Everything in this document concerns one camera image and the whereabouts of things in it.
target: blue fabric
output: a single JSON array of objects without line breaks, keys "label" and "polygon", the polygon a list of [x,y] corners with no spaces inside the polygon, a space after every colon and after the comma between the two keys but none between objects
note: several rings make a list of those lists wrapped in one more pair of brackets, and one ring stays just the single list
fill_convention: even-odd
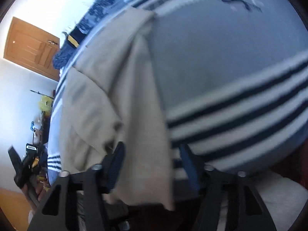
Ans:
[{"label": "blue fabric", "polygon": [[[110,8],[118,0],[95,0],[88,12],[72,30],[70,35],[79,43],[84,40],[87,34],[109,14]],[[53,57],[53,66],[55,69],[65,67],[70,58],[74,55],[76,47],[66,38],[62,48]]]},{"label": "blue fabric", "polygon": [[181,152],[183,167],[188,175],[189,184],[193,190],[199,191],[200,184],[198,181],[198,172],[196,170],[196,167],[194,166],[192,160],[190,159],[189,154],[185,150],[185,147],[181,145],[179,149]]},{"label": "blue fabric", "polygon": [[62,117],[62,99],[54,101],[52,117],[50,119],[49,139],[48,139],[48,179],[52,185],[58,177],[59,172],[62,170],[59,138],[60,138],[60,122]]},{"label": "blue fabric", "polygon": [[110,164],[110,167],[108,168],[108,174],[107,174],[108,181],[107,181],[106,187],[109,190],[112,190],[115,187],[116,181],[118,179],[118,175],[123,165],[123,160],[125,157],[125,146],[122,142],[118,143],[114,154],[116,154],[116,156],[114,157],[114,160]]}]

